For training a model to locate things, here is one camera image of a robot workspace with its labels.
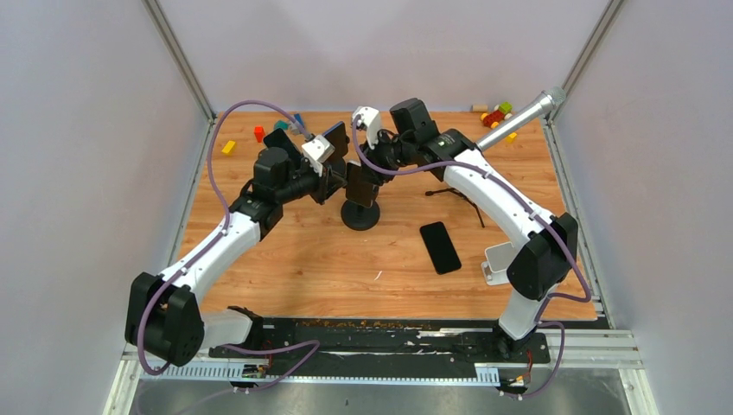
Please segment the silver aluminium phone stand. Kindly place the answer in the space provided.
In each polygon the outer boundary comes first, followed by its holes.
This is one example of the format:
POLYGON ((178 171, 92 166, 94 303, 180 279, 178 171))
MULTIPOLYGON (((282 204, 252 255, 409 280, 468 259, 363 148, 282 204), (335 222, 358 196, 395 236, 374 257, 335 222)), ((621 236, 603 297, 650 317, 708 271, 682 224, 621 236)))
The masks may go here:
POLYGON ((481 263, 481 269, 487 285, 507 284, 507 269, 516 256, 513 244, 505 242, 487 247, 484 254, 486 259, 481 263))

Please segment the silver microphone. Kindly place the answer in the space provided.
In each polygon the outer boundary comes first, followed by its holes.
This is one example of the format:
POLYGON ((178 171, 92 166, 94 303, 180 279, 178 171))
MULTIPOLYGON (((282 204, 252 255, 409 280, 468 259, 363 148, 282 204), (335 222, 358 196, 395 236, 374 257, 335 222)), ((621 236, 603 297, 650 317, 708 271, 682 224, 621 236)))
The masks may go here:
POLYGON ((565 100, 566 91, 560 86, 554 86, 546 91, 543 90, 534 101, 518 110, 508 120, 499 123, 497 127, 479 139, 475 143, 477 148, 480 151, 487 150, 535 118, 557 110, 565 100))

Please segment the black mini tripod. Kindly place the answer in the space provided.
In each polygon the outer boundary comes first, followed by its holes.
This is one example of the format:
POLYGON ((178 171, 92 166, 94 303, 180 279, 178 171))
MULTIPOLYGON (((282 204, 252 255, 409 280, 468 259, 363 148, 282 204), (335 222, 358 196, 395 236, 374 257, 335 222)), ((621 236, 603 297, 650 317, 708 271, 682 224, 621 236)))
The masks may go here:
POLYGON ((478 206, 474 202, 472 202, 466 195, 464 195, 463 193, 461 193, 457 189, 455 189, 455 188, 442 188, 442 189, 438 189, 438 190, 428 190, 428 191, 425 191, 424 192, 424 195, 427 196, 427 197, 431 197, 431 196, 439 195, 439 194, 451 194, 451 195, 454 195, 454 196, 458 197, 459 199, 467 202, 475 210, 476 215, 478 217, 478 220, 479 220, 479 223, 480 223, 481 227, 482 228, 485 228, 486 227, 485 221, 484 221, 484 219, 482 217, 482 214, 481 214, 481 210, 478 208, 478 206))

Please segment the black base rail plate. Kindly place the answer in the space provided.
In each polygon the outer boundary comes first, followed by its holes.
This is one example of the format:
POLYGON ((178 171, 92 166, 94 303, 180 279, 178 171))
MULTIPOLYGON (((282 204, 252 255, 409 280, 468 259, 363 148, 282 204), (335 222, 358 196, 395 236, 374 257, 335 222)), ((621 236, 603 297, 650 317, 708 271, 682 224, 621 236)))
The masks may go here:
POLYGON ((260 317, 240 345, 256 350, 318 340, 321 352, 453 354, 470 362, 521 366, 551 361, 544 334, 513 341, 496 320, 260 317))

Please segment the black phone silver frame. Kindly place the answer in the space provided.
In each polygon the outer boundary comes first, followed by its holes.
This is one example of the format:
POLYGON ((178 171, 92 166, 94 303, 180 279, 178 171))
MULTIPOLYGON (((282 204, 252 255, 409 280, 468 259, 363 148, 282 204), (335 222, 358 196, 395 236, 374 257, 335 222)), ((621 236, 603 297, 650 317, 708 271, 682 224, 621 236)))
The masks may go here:
POLYGON ((347 200, 369 208, 376 201, 379 188, 373 183, 358 182, 356 177, 358 165, 359 163, 354 161, 348 161, 346 164, 347 185, 345 187, 345 195, 347 200))

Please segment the blue phone black screen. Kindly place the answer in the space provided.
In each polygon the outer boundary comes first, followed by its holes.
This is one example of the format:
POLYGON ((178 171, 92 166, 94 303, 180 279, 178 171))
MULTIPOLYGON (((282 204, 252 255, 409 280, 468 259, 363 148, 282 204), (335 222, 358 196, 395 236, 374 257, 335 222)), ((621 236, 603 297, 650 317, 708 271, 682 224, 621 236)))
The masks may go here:
POLYGON ((334 124, 322 135, 333 147, 333 152, 327 158, 329 162, 342 159, 348 153, 350 139, 343 121, 334 124))

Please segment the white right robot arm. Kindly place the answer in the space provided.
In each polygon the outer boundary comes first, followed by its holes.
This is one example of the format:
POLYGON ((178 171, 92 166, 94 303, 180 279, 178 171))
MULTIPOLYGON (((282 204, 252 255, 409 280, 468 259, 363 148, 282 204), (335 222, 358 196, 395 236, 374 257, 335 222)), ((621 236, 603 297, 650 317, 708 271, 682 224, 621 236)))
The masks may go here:
POLYGON ((365 184, 375 188, 394 176, 431 173, 507 236, 505 243, 486 249, 483 267, 488 284, 512 287, 493 340, 501 359, 517 360, 557 288, 577 270, 577 220, 555 215, 522 194, 491 166, 483 142, 456 127, 440 127, 422 100, 402 101, 390 115, 393 131, 386 131, 379 110, 368 106, 354 110, 348 122, 353 132, 365 134, 354 145, 365 184))

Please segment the black phone dark frame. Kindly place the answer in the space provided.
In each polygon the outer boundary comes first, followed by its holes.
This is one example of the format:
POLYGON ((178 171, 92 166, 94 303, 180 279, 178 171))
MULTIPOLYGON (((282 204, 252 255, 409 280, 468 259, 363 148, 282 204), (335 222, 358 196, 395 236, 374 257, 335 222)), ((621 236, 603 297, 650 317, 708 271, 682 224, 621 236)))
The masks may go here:
POLYGON ((433 222, 419 228, 421 238, 438 275, 444 275, 462 268, 462 262, 446 226, 433 222))

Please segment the black round-base clamp stand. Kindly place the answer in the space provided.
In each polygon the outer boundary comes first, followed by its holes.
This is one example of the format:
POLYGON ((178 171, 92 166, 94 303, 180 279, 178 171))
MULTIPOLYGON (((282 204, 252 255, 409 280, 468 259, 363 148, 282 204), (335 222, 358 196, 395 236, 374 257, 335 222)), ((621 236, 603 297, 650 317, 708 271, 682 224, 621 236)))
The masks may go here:
POLYGON ((345 226, 354 231, 366 231, 377 225, 380 218, 380 207, 374 201, 370 207, 346 200, 341 205, 341 220, 345 226))

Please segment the teal phone black screen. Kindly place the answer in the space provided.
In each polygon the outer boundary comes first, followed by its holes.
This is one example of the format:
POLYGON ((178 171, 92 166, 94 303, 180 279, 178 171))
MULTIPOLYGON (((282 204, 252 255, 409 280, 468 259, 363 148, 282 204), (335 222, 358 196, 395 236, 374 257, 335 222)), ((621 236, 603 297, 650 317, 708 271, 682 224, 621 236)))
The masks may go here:
POLYGON ((295 168, 301 168, 303 154, 290 140, 289 136, 283 129, 277 128, 273 132, 267 134, 264 137, 263 142, 267 148, 280 148, 284 150, 289 159, 294 163, 295 168))

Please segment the red block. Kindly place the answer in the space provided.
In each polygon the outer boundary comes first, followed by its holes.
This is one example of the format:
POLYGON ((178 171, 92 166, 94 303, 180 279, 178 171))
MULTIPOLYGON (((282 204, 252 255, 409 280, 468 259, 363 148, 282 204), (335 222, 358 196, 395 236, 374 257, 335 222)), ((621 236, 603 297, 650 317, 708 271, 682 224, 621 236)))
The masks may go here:
POLYGON ((258 143, 263 143, 267 135, 267 130, 262 125, 256 125, 253 128, 253 135, 258 143))

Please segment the red toy car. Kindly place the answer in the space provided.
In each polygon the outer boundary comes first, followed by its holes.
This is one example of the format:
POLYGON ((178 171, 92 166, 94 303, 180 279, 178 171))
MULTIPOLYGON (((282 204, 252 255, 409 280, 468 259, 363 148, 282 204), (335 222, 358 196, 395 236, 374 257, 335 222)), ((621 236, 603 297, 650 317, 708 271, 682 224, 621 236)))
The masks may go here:
POLYGON ((491 112, 484 112, 480 116, 480 121, 489 129, 496 128, 499 124, 512 117, 512 109, 513 106, 508 101, 504 101, 496 105, 491 112))

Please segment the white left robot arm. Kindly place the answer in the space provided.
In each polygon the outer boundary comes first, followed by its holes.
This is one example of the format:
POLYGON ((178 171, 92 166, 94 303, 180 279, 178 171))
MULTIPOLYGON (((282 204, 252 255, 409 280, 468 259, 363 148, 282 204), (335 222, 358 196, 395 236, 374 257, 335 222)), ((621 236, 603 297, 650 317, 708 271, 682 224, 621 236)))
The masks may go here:
POLYGON ((220 224, 178 262, 133 280, 124 338, 136 347, 143 369, 148 374, 164 370, 150 365, 148 354, 163 360, 165 367, 182 367, 200 350, 227 344, 244 357, 258 355, 265 334, 254 327, 255 314, 230 306, 204 315, 200 301, 239 257, 272 231, 283 218, 284 204, 306 196, 322 204, 346 184, 342 158, 332 156, 315 171, 305 155, 293 158, 278 147, 262 150, 252 179, 225 206, 220 224))

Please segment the yellow block left side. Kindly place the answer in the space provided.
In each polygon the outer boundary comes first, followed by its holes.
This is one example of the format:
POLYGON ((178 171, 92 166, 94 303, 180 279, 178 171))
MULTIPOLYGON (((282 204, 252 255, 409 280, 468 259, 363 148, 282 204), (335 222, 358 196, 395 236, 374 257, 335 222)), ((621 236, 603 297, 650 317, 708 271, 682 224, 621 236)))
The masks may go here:
POLYGON ((229 141, 226 142, 226 144, 221 149, 221 153, 224 154, 224 155, 226 155, 226 156, 230 156, 230 155, 233 154, 236 146, 237 146, 237 143, 235 141, 229 140, 229 141))

